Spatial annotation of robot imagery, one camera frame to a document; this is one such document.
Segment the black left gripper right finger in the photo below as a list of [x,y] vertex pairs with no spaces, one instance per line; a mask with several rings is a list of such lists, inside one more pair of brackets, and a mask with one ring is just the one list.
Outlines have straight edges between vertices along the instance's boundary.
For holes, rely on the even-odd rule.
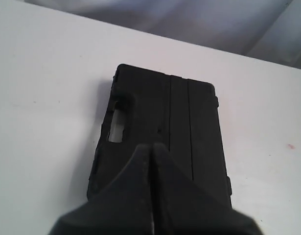
[[157,235],[260,235],[255,221],[198,188],[163,144],[152,149],[154,231]]

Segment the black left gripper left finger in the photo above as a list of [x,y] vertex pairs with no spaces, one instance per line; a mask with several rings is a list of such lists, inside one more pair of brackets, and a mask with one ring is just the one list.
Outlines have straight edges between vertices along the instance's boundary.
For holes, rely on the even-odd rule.
[[49,233],[151,235],[150,154],[150,146],[138,145],[127,165],[109,185],[84,205],[61,216]]

